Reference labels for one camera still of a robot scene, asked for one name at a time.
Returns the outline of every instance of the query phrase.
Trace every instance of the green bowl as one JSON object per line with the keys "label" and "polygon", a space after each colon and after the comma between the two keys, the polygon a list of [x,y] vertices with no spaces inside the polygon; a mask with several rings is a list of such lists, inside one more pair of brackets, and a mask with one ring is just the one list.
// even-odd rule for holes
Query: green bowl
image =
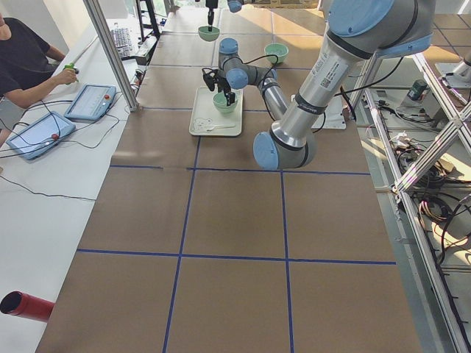
{"label": "green bowl", "polygon": [[209,31],[209,26],[202,26],[198,28],[199,37],[203,40],[206,40],[207,42],[212,42],[216,40],[219,36],[219,33],[221,33],[221,31],[219,31],[219,28],[216,28],[214,26],[211,32]]}
{"label": "green bowl", "polygon": [[224,92],[219,92],[214,95],[213,97],[213,103],[214,107],[216,109],[223,113],[223,114],[228,114],[234,111],[234,109],[237,107],[238,100],[236,99],[234,103],[232,103],[229,107],[227,106],[227,101],[226,101],[226,96],[224,95]]}
{"label": "green bowl", "polygon": [[278,61],[276,57],[267,57],[267,60],[272,64],[280,64],[285,61],[286,57],[288,56],[289,50],[288,47],[284,44],[274,43],[269,44],[265,47],[265,55],[277,55]]}

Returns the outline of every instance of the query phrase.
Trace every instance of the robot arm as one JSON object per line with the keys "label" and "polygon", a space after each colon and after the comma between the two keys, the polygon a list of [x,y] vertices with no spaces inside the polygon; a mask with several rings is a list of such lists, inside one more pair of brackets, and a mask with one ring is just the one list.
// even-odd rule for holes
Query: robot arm
{"label": "robot arm", "polygon": [[223,40],[217,76],[234,89],[258,86],[276,118],[268,132],[255,138],[257,163],[283,169],[312,161],[316,143],[311,126],[356,63],[372,55],[402,57],[427,49],[434,12],[435,0],[334,0],[319,58],[290,104],[273,73],[243,64],[237,42]]}

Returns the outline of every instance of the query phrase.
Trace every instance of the white table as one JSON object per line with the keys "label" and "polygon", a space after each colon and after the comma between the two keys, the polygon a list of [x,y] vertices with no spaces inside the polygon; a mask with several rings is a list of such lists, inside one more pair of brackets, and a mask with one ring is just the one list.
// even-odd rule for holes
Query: white table
{"label": "white table", "polygon": [[[72,61],[95,34],[93,27],[87,29],[63,64]],[[134,60],[123,63],[132,78],[137,64]],[[99,40],[82,55],[76,67],[80,71],[79,82],[57,87],[45,101],[73,99],[86,83],[115,85],[120,91]],[[64,113],[67,106],[59,104],[49,109]],[[44,107],[31,110],[22,121],[32,123],[46,113]],[[36,192],[95,199],[129,115],[124,97],[115,103],[109,114],[115,118],[105,116],[66,138],[95,146],[118,119],[117,125],[95,149],[62,142],[33,161],[21,157],[0,159],[4,169],[2,176]],[[79,129],[86,124],[76,125]],[[4,144],[0,156],[14,154],[5,151],[7,148]],[[55,302],[94,202],[34,195],[3,179],[0,179],[0,200],[0,297],[19,290]],[[41,322],[1,314],[1,350],[33,352],[45,327]]]}

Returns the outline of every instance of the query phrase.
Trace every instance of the white tray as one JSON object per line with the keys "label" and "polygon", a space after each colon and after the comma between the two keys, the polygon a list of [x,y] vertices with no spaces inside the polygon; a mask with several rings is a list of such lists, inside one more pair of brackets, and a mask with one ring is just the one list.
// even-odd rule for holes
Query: white tray
{"label": "white tray", "polygon": [[211,92],[203,86],[196,90],[189,132],[194,136],[239,136],[242,132],[242,90],[234,90],[237,107],[228,114],[219,112],[213,104]]}

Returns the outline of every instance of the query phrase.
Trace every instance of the person's hand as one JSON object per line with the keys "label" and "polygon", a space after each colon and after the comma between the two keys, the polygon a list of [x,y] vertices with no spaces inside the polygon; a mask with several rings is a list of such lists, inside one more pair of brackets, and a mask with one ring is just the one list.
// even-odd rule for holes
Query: person's hand
{"label": "person's hand", "polygon": [[54,76],[54,79],[58,85],[68,85],[69,83],[77,81],[77,75],[74,69],[66,68]]}

